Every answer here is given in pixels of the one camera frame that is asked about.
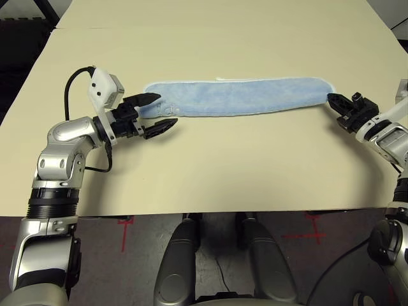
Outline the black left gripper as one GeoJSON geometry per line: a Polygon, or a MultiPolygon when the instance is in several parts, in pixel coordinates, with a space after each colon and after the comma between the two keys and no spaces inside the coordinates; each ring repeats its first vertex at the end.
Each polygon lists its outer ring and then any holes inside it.
{"type": "Polygon", "coordinates": [[[116,109],[111,111],[113,122],[110,124],[112,131],[117,138],[131,138],[142,136],[145,140],[159,136],[172,128],[177,122],[177,118],[163,119],[155,122],[145,129],[138,122],[139,114],[135,107],[147,106],[161,97],[160,94],[146,92],[136,94],[123,99],[116,109]]]}

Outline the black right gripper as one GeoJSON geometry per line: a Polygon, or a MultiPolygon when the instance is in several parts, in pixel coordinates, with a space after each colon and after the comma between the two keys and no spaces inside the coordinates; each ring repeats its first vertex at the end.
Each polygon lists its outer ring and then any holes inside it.
{"type": "Polygon", "coordinates": [[[348,133],[356,133],[372,117],[379,114],[377,104],[356,92],[347,99],[337,93],[328,94],[329,106],[340,116],[337,122],[348,133]]]}

